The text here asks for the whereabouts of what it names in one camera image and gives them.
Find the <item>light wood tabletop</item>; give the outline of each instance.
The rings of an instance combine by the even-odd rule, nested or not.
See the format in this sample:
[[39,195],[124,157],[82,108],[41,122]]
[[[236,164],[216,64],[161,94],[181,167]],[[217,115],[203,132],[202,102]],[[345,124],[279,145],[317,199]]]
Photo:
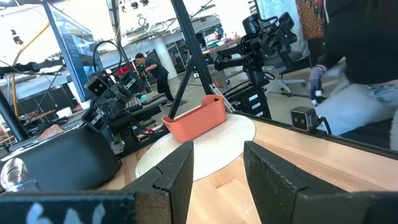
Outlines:
[[[350,192],[398,190],[396,160],[271,124],[255,124],[254,142],[331,184]],[[102,189],[117,190],[134,181],[137,163],[149,147],[125,157],[116,177]],[[193,183],[187,223],[260,223],[243,156]]]

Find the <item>blue jeans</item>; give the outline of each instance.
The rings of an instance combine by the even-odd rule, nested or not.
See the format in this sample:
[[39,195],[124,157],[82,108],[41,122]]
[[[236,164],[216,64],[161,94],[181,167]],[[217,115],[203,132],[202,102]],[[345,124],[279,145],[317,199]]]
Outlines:
[[335,135],[394,118],[391,149],[398,151],[398,85],[354,84],[329,97],[315,110],[328,120]]

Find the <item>orange plastic basket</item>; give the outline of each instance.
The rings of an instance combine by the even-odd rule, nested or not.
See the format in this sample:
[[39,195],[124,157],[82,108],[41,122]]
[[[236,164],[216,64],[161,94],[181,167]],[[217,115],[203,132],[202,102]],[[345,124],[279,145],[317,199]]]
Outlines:
[[162,118],[174,138],[180,142],[194,140],[225,120],[224,96],[221,95],[206,95],[200,107],[176,119],[168,116]]

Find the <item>blue glove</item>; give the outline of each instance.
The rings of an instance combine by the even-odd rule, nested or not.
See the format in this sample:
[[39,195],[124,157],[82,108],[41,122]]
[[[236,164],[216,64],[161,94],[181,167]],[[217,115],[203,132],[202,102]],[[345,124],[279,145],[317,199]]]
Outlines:
[[320,67],[315,67],[311,70],[310,74],[310,98],[311,102],[317,106],[322,103],[324,98],[322,96],[322,81],[321,77],[325,73],[325,71]]

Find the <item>woven placemat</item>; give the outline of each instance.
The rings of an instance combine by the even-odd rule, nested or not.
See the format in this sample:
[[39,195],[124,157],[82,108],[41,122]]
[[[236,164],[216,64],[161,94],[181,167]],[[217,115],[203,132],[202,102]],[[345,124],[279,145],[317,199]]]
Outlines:
[[[256,126],[251,119],[229,114],[224,123],[194,139],[193,180],[204,178],[233,162],[243,153],[244,142],[252,141],[255,134]],[[181,144],[170,133],[160,138],[138,162],[137,178]]]

